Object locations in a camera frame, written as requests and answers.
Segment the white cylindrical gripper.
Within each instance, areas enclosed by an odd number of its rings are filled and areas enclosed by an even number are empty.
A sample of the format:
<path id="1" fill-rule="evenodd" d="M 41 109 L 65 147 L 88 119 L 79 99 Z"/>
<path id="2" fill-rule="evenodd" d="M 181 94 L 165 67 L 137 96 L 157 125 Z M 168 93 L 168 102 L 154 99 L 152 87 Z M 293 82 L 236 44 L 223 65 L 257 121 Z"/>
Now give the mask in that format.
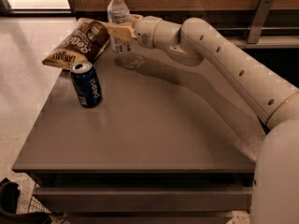
<path id="1" fill-rule="evenodd" d="M 135 23 L 135 29 L 131 24 L 109 24 L 107 30 L 110 35 L 123 41 L 136 39 L 137 43 L 147 49 L 154 49 L 154 37 L 161 18 L 138 14 L 130 15 L 130 22 Z"/>

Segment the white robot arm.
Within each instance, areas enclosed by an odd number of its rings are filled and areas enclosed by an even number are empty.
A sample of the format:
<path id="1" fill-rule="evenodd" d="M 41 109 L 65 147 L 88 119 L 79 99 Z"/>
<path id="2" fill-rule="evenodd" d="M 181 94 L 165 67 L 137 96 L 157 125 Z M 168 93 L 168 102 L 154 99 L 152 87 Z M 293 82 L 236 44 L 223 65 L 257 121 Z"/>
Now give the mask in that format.
<path id="1" fill-rule="evenodd" d="M 254 172 L 250 224 L 299 224 L 298 89 L 199 18 L 182 24 L 132 15 L 108 32 L 188 66 L 211 62 L 270 130 Z"/>

